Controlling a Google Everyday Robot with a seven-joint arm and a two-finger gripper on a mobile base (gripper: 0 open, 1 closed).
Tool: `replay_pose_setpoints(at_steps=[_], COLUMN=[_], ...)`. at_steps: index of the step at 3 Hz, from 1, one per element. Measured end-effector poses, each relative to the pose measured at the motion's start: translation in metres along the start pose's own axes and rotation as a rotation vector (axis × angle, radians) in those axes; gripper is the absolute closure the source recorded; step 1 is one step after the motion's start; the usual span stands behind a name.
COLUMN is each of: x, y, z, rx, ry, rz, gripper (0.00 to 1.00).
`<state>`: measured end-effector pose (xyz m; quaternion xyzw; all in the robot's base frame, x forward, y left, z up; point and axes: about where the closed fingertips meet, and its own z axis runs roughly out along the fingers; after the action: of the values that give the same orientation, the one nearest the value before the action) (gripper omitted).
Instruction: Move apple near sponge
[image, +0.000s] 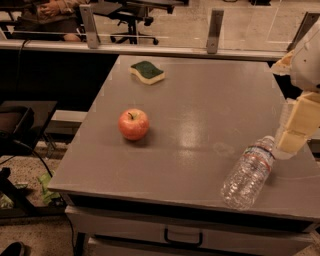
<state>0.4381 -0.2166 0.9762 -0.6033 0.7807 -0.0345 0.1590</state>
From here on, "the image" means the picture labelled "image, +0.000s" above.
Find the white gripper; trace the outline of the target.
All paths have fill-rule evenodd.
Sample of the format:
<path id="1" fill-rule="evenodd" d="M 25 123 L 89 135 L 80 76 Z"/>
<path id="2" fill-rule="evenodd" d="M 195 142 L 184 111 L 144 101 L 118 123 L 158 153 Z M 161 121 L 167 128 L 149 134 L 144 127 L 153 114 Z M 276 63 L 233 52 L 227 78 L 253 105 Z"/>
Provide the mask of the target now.
<path id="1" fill-rule="evenodd" d="M 272 153 L 287 160 L 305 145 L 307 138 L 320 127 L 320 94 L 303 92 L 296 100 L 283 104 Z"/>

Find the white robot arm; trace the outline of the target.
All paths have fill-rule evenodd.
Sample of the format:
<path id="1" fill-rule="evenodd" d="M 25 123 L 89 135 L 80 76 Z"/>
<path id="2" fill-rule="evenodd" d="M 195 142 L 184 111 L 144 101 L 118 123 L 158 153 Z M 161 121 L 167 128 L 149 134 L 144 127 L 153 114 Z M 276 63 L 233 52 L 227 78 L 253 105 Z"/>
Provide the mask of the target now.
<path id="1" fill-rule="evenodd" d="M 271 71 L 280 76 L 289 75 L 291 84 L 302 90 L 295 100 L 285 100 L 275 135 L 273 155 L 286 160 L 320 127 L 320 20 L 293 50 L 272 65 Z"/>

